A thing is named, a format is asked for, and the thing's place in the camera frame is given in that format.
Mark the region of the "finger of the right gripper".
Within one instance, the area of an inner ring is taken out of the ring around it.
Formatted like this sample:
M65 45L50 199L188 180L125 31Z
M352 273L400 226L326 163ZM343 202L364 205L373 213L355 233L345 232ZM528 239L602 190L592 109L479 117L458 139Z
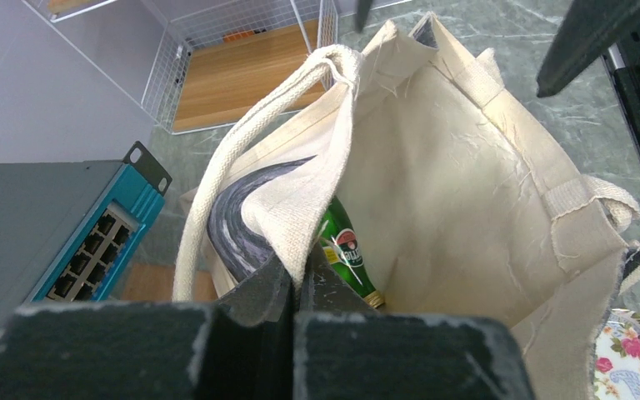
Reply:
M354 14L354 31L362 33L367 26L369 13L373 7L373 0L357 0Z
M640 0L574 0L542 61L537 96L559 94L640 23Z

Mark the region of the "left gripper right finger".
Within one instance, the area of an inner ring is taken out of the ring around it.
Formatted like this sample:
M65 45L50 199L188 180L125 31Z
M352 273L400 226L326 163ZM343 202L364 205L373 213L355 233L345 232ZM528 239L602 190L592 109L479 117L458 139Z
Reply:
M296 399L532 399L508 329L485 317L381 313L333 270L306 264L293 328Z

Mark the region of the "green bottle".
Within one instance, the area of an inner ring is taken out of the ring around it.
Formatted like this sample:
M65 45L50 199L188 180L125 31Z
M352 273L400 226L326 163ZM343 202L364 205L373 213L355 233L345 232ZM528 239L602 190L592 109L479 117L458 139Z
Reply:
M357 234L337 197L333 197L318 225L319 242L334 271L372 308L384 305L383 295L371 282Z

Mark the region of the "beige canvas tote bag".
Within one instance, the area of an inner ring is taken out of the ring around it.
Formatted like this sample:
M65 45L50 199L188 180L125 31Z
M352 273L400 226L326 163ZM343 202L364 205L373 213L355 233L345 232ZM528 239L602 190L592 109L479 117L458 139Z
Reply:
M320 47L252 106L194 192L172 297L198 257L216 289L278 256L295 284L337 198L389 310L494 318L515 336L540 399L609 397L596 340L640 280L640 217L623 188L578 171L504 87L428 13L386 22L360 52Z

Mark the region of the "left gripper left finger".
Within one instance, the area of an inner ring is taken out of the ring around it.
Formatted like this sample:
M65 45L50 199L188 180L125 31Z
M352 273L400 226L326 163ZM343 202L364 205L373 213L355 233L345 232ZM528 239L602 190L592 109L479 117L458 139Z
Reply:
M273 399L293 284L270 259L215 302L35 302L0 328L0 399Z

